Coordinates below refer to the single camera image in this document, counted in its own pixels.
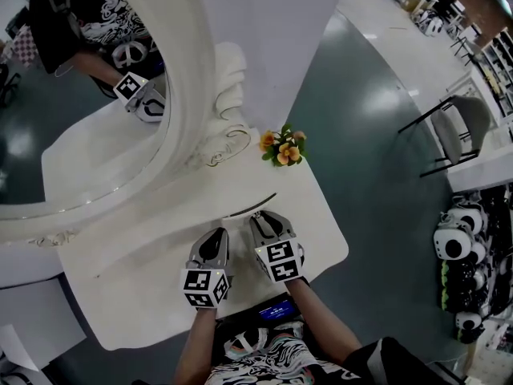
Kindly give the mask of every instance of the gray floor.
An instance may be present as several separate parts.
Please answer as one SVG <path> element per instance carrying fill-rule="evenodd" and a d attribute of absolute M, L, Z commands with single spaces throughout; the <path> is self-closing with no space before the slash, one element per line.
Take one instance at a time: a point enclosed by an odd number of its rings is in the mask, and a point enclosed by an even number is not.
<path fill-rule="evenodd" d="M 0 169 L 8 175 L 0 204 L 45 201 L 42 153 L 70 126 L 112 101 L 74 70 L 56 78 L 42 66 L 27 70 L 11 63 L 10 73 L 16 71 L 22 76 L 18 92 L 0 108 Z"/>
<path fill-rule="evenodd" d="M 349 243 L 349 257 L 312 285 L 364 343 L 394 336 L 428 362 L 464 349 L 451 338 L 453 317 L 437 307 L 431 240 L 450 189 L 441 174 L 418 177 L 437 156 L 427 127 L 397 135 L 417 116 L 385 61 L 336 14 L 290 116 L 308 136 L 309 162 Z M 169 383 L 185 334 L 108 352 L 74 308 L 88 339 L 54 362 L 70 383 Z"/>

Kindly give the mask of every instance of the checkered pattern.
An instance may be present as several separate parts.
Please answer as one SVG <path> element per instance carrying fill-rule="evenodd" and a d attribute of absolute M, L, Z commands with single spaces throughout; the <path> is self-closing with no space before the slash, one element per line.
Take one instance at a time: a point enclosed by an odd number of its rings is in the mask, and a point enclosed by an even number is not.
<path fill-rule="evenodd" d="M 27 25 L 19 30 L 13 42 L 9 44 L 3 52 L 3 57 L 6 59 L 11 59 L 13 55 L 18 57 L 18 60 L 27 68 L 30 67 L 39 56 L 34 38 L 32 37 L 32 32 Z"/>

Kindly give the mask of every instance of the gray chair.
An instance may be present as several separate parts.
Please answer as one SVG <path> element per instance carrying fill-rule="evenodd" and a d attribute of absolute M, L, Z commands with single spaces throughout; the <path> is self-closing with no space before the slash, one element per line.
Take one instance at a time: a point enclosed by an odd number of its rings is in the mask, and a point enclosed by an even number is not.
<path fill-rule="evenodd" d="M 467 126 L 468 132 L 458 134 L 456 127 L 445 113 L 445 110 L 450 106 L 456 107 L 463 118 L 463 122 Z M 420 123 L 429 116 L 431 116 L 431 123 L 433 123 L 434 132 L 440 139 L 440 143 L 442 144 L 442 148 L 445 153 L 445 158 L 437 158 L 435 162 L 449 160 L 450 164 L 424 172 L 420 177 L 429 176 L 435 172 L 443 171 L 449 167 L 454 167 L 455 165 L 464 163 L 465 161 L 472 160 L 479 155 L 481 148 L 483 147 L 484 137 L 490 128 L 491 122 L 490 112 L 488 111 L 486 104 L 481 99 L 452 95 L 436 107 L 431 108 L 426 114 L 421 115 L 415 121 L 412 121 L 405 127 L 401 128 L 398 132 L 403 132 L 408 127 Z M 470 137 L 471 139 L 472 151 L 463 152 L 462 140 L 467 137 Z"/>

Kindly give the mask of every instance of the yellow flower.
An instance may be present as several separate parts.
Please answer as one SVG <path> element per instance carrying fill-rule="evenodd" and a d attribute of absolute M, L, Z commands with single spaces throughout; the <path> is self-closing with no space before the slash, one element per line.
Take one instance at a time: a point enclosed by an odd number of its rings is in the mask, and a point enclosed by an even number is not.
<path fill-rule="evenodd" d="M 268 130 L 260 138 L 260 150 L 267 151 L 267 147 L 269 145 L 273 145 L 273 143 L 274 143 L 274 134 L 273 134 L 273 132 Z"/>
<path fill-rule="evenodd" d="M 293 137 L 295 141 L 298 141 L 300 139 L 306 140 L 306 136 L 304 132 L 294 132 Z"/>
<path fill-rule="evenodd" d="M 289 143 L 285 143 L 280 146 L 280 154 L 278 154 L 277 159 L 281 165 L 287 165 L 289 163 L 289 159 L 292 161 L 298 161 L 299 157 L 299 148 L 290 147 Z"/>

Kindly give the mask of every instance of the blue screen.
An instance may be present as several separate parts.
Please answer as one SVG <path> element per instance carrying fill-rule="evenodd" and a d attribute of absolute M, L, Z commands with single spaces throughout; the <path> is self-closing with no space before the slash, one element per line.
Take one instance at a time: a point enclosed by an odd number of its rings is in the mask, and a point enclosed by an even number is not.
<path fill-rule="evenodd" d="M 266 310 L 260 311 L 260 315 L 263 319 L 269 320 L 283 318 L 284 316 L 292 314 L 293 312 L 293 305 L 288 299 L 285 299 L 283 302 L 280 302 L 274 306 L 270 306 Z"/>

